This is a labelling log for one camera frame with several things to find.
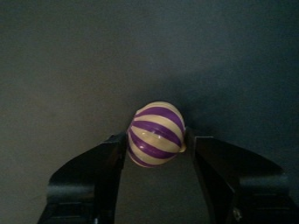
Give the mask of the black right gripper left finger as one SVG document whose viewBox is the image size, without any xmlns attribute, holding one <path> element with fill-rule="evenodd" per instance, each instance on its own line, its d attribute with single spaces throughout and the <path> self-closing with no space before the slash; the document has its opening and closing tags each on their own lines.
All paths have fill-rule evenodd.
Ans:
<svg viewBox="0 0 299 224">
<path fill-rule="evenodd" d="M 115 224 L 127 134 L 112 135 L 51 175 L 38 224 Z"/>
</svg>

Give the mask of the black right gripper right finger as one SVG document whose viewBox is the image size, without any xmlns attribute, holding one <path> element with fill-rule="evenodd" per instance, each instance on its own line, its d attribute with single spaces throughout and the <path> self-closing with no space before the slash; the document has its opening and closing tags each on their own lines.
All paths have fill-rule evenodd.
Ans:
<svg viewBox="0 0 299 224">
<path fill-rule="evenodd" d="M 288 178 L 271 160 L 231 143 L 186 130 L 210 224 L 299 224 Z"/>
</svg>

